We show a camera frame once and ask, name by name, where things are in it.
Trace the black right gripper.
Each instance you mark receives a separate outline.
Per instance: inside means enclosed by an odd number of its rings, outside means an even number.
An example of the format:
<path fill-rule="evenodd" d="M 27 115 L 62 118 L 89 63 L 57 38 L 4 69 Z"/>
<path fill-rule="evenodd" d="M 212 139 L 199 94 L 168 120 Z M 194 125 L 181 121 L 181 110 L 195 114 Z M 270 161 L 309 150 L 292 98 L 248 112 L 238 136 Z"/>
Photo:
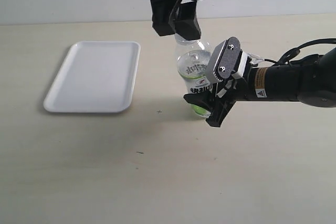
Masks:
<path fill-rule="evenodd" d="M 221 127 L 236 102 L 247 101 L 253 92 L 256 68 L 248 69 L 242 78 L 229 78 L 226 81 L 212 84 L 212 88 L 202 93 L 188 93 L 184 100 L 210 112 L 206 122 L 211 127 Z"/>

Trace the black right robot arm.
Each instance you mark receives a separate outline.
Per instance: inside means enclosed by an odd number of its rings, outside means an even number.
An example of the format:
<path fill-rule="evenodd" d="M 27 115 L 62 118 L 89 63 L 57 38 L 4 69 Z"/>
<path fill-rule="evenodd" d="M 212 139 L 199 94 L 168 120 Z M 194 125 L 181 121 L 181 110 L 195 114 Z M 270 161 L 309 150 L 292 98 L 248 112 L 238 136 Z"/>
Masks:
<path fill-rule="evenodd" d="M 238 101 L 301 102 L 320 108 L 335 107 L 335 49 L 313 54 L 290 65 L 251 68 L 229 89 L 222 83 L 211 91 L 184 95 L 184 100 L 210 112 L 206 122 L 220 127 Z"/>

